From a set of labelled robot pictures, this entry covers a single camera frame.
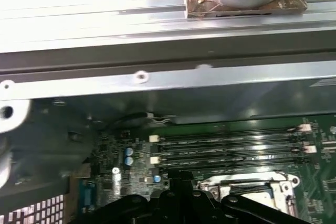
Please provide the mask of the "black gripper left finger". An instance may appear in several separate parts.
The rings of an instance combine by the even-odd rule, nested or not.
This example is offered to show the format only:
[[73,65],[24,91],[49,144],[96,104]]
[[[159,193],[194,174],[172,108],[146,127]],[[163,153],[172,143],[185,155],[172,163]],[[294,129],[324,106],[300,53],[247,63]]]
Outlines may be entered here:
[[170,170],[169,188],[150,200],[134,194],[78,217],[79,223],[181,223],[182,171]]

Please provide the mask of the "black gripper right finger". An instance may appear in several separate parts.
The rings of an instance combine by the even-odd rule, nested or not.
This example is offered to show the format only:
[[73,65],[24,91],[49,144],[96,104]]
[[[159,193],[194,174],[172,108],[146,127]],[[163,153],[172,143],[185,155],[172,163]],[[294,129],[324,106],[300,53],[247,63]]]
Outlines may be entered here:
[[194,186],[182,171],[182,223],[304,223],[295,214],[299,182],[282,172],[219,175]]

